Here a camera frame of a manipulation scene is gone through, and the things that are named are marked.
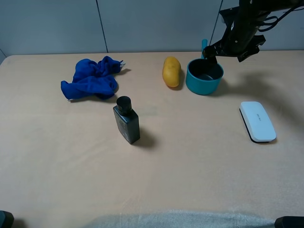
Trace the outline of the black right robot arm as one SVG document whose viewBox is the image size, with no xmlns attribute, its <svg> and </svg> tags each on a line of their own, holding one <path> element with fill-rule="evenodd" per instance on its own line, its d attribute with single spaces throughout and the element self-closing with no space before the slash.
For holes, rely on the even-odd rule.
<svg viewBox="0 0 304 228">
<path fill-rule="evenodd" d="M 226 24 L 222 39 L 202 48 L 202 57 L 216 64 L 217 56 L 236 57 L 239 62 L 259 52 L 266 41 L 257 32 L 274 28 L 284 17 L 304 6 L 302 0 L 240 0 L 239 6 L 221 10 Z"/>
</svg>

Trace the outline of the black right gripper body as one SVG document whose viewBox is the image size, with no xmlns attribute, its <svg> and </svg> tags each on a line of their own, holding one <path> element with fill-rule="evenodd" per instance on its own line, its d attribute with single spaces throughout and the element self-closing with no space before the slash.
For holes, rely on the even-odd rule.
<svg viewBox="0 0 304 228">
<path fill-rule="evenodd" d="M 259 47 L 266 41 L 263 35 L 256 35 L 257 28 L 253 26 L 235 25 L 226 28 L 221 40 L 205 46 L 202 54 L 205 57 L 236 57 L 239 62 L 259 52 Z"/>
</svg>

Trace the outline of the right gripper black finger pot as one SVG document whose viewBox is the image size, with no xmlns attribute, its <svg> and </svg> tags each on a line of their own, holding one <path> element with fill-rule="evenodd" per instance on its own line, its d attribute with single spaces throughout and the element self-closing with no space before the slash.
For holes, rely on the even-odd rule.
<svg viewBox="0 0 304 228">
<path fill-rule="evenodd" d="M 209 64 L 212 64 L 212 65 L 216 65 L 218 63 L 216 56 L 205 57 L 205 59 L 207 60 L 207 62 Z"/>
</svg>

